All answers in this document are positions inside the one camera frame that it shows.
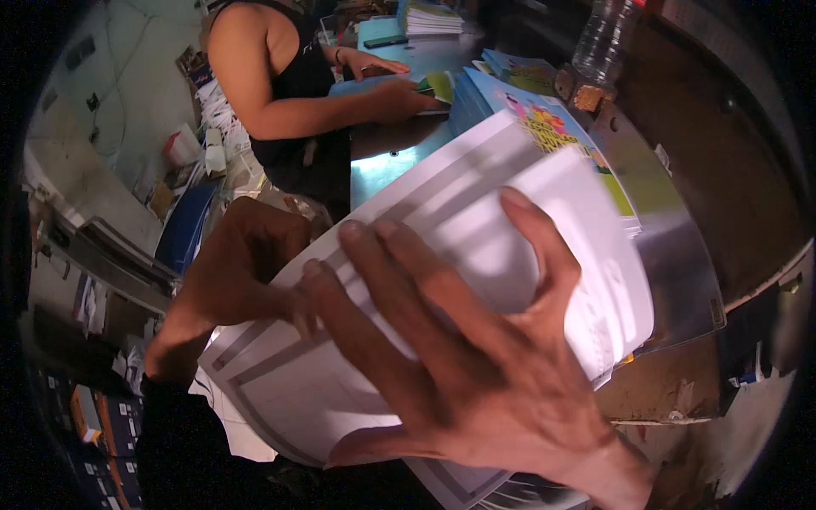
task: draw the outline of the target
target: water bottle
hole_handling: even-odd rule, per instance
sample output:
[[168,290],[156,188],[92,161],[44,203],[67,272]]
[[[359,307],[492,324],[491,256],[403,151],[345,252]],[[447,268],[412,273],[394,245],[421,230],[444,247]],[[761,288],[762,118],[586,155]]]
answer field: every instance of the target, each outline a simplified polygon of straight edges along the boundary
[[612,87],[645,4],[646,0],[595,0],[572,66],[598,85]]

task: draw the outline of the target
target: stack of paper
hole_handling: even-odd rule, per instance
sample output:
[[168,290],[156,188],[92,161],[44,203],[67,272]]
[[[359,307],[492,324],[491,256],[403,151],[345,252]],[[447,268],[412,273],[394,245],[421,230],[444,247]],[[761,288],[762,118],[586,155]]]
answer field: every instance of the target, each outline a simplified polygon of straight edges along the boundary
[[464,23],[450,7],[420,0],[400,0],[397,19],[406,35],[462,33]]
[[456,80],[448,125],[454,136],[459,136],[503,109],[516,115],[536,146],[545,153],[578,144],[593,160],[601,180],[609,189],[627,235],[635,237],[641,232],[640,221],[609,163],[558,98],[524,91],[486,73],[466,68]]
[[[617,361],[650,337],[654,306],[637,250],[590,158],[576,146],[545,157],[517,120],[500,111],[426,157],[349,218],[404,222],[457,268],[492,311],[519,313],[533,299],[540,275],[530,244],[502,212],[502,185],[541,206],[581,264],[564,335],[597,387]],[[403,355],[416,360],[410,344],[373,305],[340,249],[337,228],[295,257],[272,284],[292,287],[307,260],[324,260],[348,297]],[[259,437],[307,465],[322,466],[337,441],[354,430],[400,423],[324,328],[301,338],[283,321],[226,327],[199,365]],[[405,461],[447,510],[470,508],[511,474],[433,459]]]
[[481,53],[481,58],[484,60],[481,63],[478,60],[474,61],[480,71],[517,86],[523,91],[555,95],[552,83],[556,77],[556,69],[546,60],[507,55],[489,49]]

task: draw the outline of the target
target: man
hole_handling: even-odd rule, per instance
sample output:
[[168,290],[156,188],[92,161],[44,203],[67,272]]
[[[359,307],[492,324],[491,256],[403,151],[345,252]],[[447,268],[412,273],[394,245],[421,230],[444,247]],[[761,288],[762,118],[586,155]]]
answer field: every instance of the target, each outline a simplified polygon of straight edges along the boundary
[[[358,465],[406,455],[534,473],[603,508],[643,508],[649,464],[601,416],[564,339],[578,262],[537,206],[514,189],[501,195],[543,275],[532,305],[512,316],[487,310],[406,226],[340,227],[341,246],[372,299],[420,362],[386,340],[324,263],[307,262],[297,289],[267,285],[307,246],[308,222],[251,199],[235,201],[204,241],[145,355],[136,445],[145,507],[439,508],[401,460]],[[459,331],[443,326],[427,300]],[[322,472],[281,456],[268,464],[232,457],[206,399],[187,393],[215,326],[297,314],[321,318],[403,423],[344,437],[329,464],[353,468]]]
[[327,98],[331,65],[349,67],[357,80],[371,66],[409,69],[352,48],[322,47],[316,28],[291,3],[232,0],[213,22],[208,57],[272,184],[317,200],[336,222],[349,213],[347,127],[398,122],[437,102],[403,79]]

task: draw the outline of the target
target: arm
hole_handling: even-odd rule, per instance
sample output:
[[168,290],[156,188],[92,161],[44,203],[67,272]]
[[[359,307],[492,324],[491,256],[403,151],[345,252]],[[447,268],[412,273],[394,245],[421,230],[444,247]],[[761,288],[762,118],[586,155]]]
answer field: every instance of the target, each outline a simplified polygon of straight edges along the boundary
[[410,68],[402,62],[381,59],[371,53],[358,51],[354,48],[329,46],[322,47],[322,50],[330,65],[348,66],[354,74],[354,80],[357,82],[361,82],[365,77],[363,69],[372,66],[387,69],[392,73],[408,73],[410,71]]
[[[303,138],[363,122],[380,122],[392,109],[391,102],[405,102],[408,90],[384,95],[379,89],[336,98],[275,100],[270,82],[268,33],[285,33],[290,28],[283,16],[275,23],[277,26],[268,27],[251,8],[232,8],[221,14],[211,34],[210,66],[235,114],[253,138]],[[408,98],[413,103],[406,110],[410,113],[406,118],[428,104],[426,96],[410,95],[416,98]]]
[[[405,225],[341,225],[340,245],[420,363],[397,351],[328,265],[304,265],[301,284],[312,309],[402,421],[348,434],[329,454],[330,464],[448,459],[535,473],[589,494],[603,508],[643,508],[651,492],[649,463],[601,415],[564,338],[578,261],[549,216],[521,193],[503,190],[502,206],[534,248],[542,275],[528,309],[511,315],[491,312]],[[458,330],[440,323],[427,302]]]
[[233,202],[187,269],[184,287],[144,355],[144,374],[186,390],[216,326],[264,317],[293,320],[300,313],[298,295],[268,283],[308,245],[311,231],[303,216],[251,198]]

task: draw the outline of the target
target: wooden board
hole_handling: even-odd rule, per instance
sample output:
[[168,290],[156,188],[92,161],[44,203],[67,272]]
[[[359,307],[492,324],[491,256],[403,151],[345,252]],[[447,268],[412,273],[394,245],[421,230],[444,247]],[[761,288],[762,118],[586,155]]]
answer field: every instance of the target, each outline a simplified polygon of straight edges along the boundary
[[[714,335],[638,357],[618,368],[597,396],[601,412],[617,424],[688,424],[717,417],[720,370]],[[673,411],[680,416],[673,418]]]

